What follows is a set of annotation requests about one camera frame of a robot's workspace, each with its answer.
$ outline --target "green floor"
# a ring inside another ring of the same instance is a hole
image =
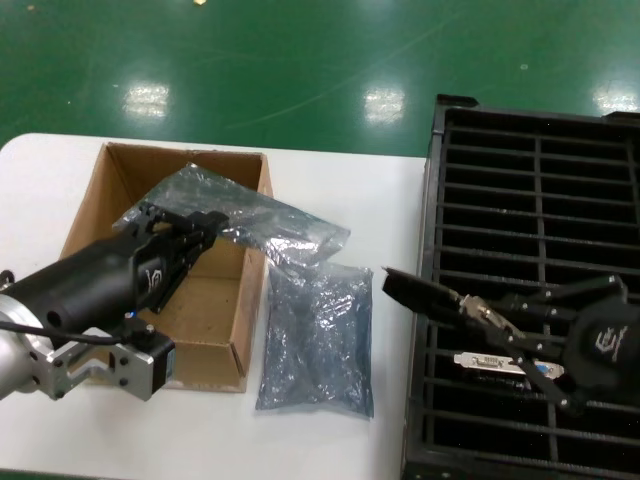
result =
[[[637,110],[639,25],[631,0],[0,0],[0,145],[54,132],[424,156],[437,93]]]

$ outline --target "open cardboard box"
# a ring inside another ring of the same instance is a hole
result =
[[[262,154],[105,144],[62,257],[113,235],[126,210],[189,162],[273,196]],[[173,386],[245,391],[264,269],[262,253],[218,238],[160,315],[139,313],[176,343]]]

